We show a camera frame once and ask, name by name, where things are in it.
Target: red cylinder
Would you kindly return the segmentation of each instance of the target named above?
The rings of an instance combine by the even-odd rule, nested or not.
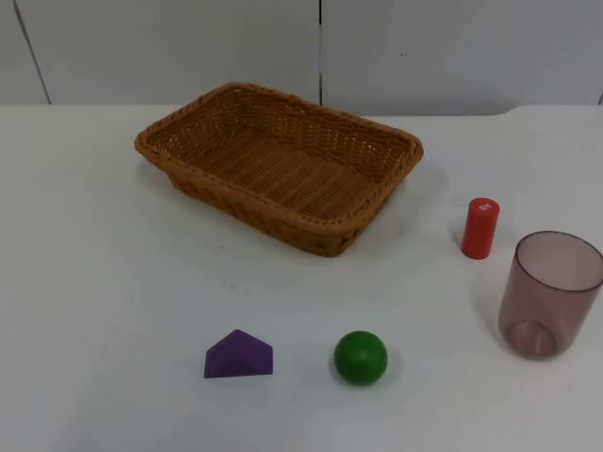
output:
[[[461,250],[471,259],[485,259],[490,254],[497,228],[500,207],[494,200],[476,198],[469,203]]]

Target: white wall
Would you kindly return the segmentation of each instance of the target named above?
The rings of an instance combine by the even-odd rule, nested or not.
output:
[[[230,81],[318,100],[318,0],[19,0],[51,101],[181,104]]]
[[[11,0],[0,0],[0,104],[46,104]]]
[[[596,104],[601,0],[323,0],[323,99],[364,114]]]

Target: cup base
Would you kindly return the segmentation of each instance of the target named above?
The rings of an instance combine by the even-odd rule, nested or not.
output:
[[[507,328],[505,339],[513,350],[532,360],[552,358],[558,352],[555,335],[546,325],[535,320],[513,323]]]

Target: basket rim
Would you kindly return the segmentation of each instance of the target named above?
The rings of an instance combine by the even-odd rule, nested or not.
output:
[[[415,162],[410,165],[409,170],[411,170],[423,156],[423,145],[421,141],[414,135],[409,134],[404,130],[400,130],[395,127],[390,127],[388,125],[380,124],[375,121],[360,118],[358,116],[352,115],[351,113],[335,110],[333,108],[329,108],[328,106],[316,105],[293,94],[283,93],[276,89],[265,88],[259,85],[255,85],[253,83],[241,82],[231,82],[222,85],[221,87],[218,87],[216,89],[213,89],[207,92],[206,94],[198,97],[191,103],[184,105],[176,111],[172,112],[165,118],[153,122],[151,125],[149,125],[140,133],[138,133],[135,140],[136,150],[151,163],[155,164],[161,170],[166,172],[168,175],[170,175],[170,172],[157,165],[157,162],[155,162],[155,159],[153,159],[153,154],[161,155],[161,158],[163,160],[169,162],[169,166],[178,166],[180,168],[186,168],[189,174],[194,175],[196,178],[203,178],[206,182],[211,183],[213,189],[219,187],[220,191],[224,195],[228,195],[228,197],[230,198],[236,198],[236,200],[239,202],[252,202],[253,204],[255,204],[255,206],[259,208],[259,210],[270,211],[270,214],[272,217],[274,217],[274,219],[278,219],[280,221],[296,225],[299,225],[301,222],[305,229],[311,230],[312,232],[318,234],[343,233],[348,231],[349,229],[353,229],[354,227],[361,226],[363,224],[363,221],[361,221],[362,219],[364,219],[366,216],[371,217],[368,211],[365,215],[362,215],[362,207],[367,202],[367,199],[372,196],[371,192],[381,192],[387,186],[396,187],[408,173],[408,171],[399,171],[399,169],[390,170],[387,175],[384,176],[381,180],[376,181],[375,188],[370,192],[365,193],[350,210],[344,212],[343,214],[335,218],[319,219],[316,217],[308,216],[306,214],[301,214],[296,210],[288,208],[269,198],[257,195],[251,190],[248,190],[242,186],[238,186],[237,184],[233,184],[202,169],[193,167],[189,163],[167,155],[160,148],[148,143],[148,138],[150,136],[193,114],[198,108],[202,107],[204,104],[208,103],[215,97],[220,96],[224,92],[235,89],[245,89],[251,92],[260,92],[270,96],[275,96],[281,98],[283,101],[287,101],[290,103],[293,102],[295,104],[302,105],[308,109],[327,112],[330,115],[338,117],[341,121],[353,122],[365,128],[368,127],[373,130],[380,130],[382,132],[396,137],[404,137],[411,144],[410,152],[416,153]],[[393,190],[390,189],[389,192],[386,193],[385,197],[389,196],[391,191]]]

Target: cup rim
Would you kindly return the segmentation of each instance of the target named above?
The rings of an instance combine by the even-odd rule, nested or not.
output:
[[[561,235],[566,235],[572,238],[576,238],[577,240],[585,243],[587,246],[589,246],[591,249],[593,249],[596,254],[598,254],[599,259],[603,262],[603,254],[601,254],[601,251],[599,251],[593,244],[591,244],[590,242],[587,242],[586,240],[584,240],[581,237],[578,237],[577,235],[573,235],[570,233],[564,233],[562,231],[536,231],[534,233],[528,234],[526,236],[524,236],[521,240],[519,240],[517,242],[517,245],[515,246],[515,253],[513,255],[513,259],[517,262],[517,264],[519,265],[519,267],[524,271],[524,273],[526,273],[526,275],[528,275],[530,278],[532,278],[533,280],[535,280],[537,283],[548,287],[549,289],[553,289],[553,290],[559,290],[561,292],[567,292],[567,293],[572,293],[572,294],[579,294],[579,293],[583,293],[583,292],[591,292],[592,290],[596,290],[598,287],[601,286],[601,284],[603,284],[603,275],[601,276],[601,279],[598,283],[596,283],[595,285],[592,285],[590,287],[587,287],[585,289],[563,289],[562,287],[556,287],[554,285],[550,285],[547,284],[546,282],[542,282],[541,280],[539,280],[538,278],[536,278],[534,275],[532,275],[525,267],[524,265],[521,263],[521,260],[519,259],[519,247],[521,247],[522,243],[529,239],[530,237],[532,237],[533,235],[540,235],[540,234],[561,234]]]

